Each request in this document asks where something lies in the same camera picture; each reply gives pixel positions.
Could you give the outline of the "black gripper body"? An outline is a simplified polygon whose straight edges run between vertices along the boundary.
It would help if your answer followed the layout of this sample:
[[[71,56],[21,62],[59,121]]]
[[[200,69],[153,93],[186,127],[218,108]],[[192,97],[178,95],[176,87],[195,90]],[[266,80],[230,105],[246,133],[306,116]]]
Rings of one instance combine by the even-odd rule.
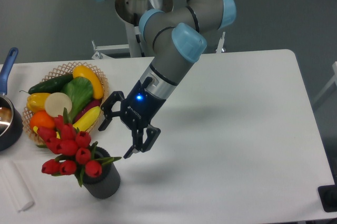
[[[152,126],[151,120],[166,100],[155,97],[146,89],[152,81],[153,78],[146,78],[143,83],[138,81],[126,97],[122,91],[119,93],[121,121],[131,131],[146,128],[150,134],[159,135],[161,130]]]

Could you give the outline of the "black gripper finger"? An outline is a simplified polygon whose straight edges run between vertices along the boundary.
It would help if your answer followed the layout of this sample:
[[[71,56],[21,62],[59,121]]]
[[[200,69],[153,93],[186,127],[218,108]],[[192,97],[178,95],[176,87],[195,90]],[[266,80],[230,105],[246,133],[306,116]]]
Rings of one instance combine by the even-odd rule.
[[[159,137],[161,130],[152,125],[148,125],[146,128],[142,129],[137,129],[136,126],[132,126],[131,132],[133,142],[131,147],[124,154],[124,159],[130,158],[132,154],[138,152],[149,151]]]
[[[107,100],[102,103],[101,111],[103,112],[104,120],[98,128],[99,131],[104,131],[114,117],[121,116],[121,111],[112,111],[112,108],[118,101],[123,101],[124,99],[125,97],[122,91],[114,91],[109,95]]]

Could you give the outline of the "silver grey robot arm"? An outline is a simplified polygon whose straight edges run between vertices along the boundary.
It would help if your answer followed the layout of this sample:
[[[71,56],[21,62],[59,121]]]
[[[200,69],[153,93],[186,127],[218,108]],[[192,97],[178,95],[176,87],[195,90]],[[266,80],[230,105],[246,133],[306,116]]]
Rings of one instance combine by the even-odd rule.
[[[203,33],[219,30],[236,18],[234,0],[186,0],[186,6],[165,12],[144,7],[133,11],[138,29],[154,58],[128,95],[110,94],[101,109],[105,130],[119,117],[132,132],[132,145],[124,155],[149,151],[160,134],[151,120],[206,49]]]

